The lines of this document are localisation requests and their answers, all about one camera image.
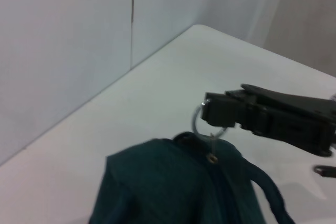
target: white wall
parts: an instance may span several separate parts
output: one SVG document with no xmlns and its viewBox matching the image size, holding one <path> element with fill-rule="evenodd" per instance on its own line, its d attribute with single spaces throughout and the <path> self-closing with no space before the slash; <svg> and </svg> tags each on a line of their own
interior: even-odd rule
<svg viewBox="0 0 336 224">
<path fill-rule="evenodd" d="M 279 0 L 135 0 L 132 65 L 193 24 L 262 45 Z"/>
<path fill-rule="evenodd" d="M 2 163 L 130 69 L 131 0 L 0 7 Z"/>
</svg>

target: dark green backpack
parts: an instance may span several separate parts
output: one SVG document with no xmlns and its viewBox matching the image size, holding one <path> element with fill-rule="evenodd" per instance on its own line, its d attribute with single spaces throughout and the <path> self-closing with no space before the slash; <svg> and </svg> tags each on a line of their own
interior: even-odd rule
<svg viewBox="0 0 336 224">
<path fill-rule="evenodd" d="M 279 224 L 292 224 L 282 196 L 261 169 L 227 141 L 186 132 L 107 158 L 90 224 L 265 224 L 252 187 L 263 190 Z"/>
</svg>

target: bag strap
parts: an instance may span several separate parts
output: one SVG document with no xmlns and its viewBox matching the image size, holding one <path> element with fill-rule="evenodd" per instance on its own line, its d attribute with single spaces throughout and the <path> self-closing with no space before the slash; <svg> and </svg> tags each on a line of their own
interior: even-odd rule
<svg viewBox="0 0 336 224">
<path fill-rule="evenodd" d="M 273 180 L 259 167 L 245 160 L 246 172 L 249 178 L 264 191 L 271 210 L 279 224 L 295 224 L 286 211 L 284 199 Z"/>
</svg>

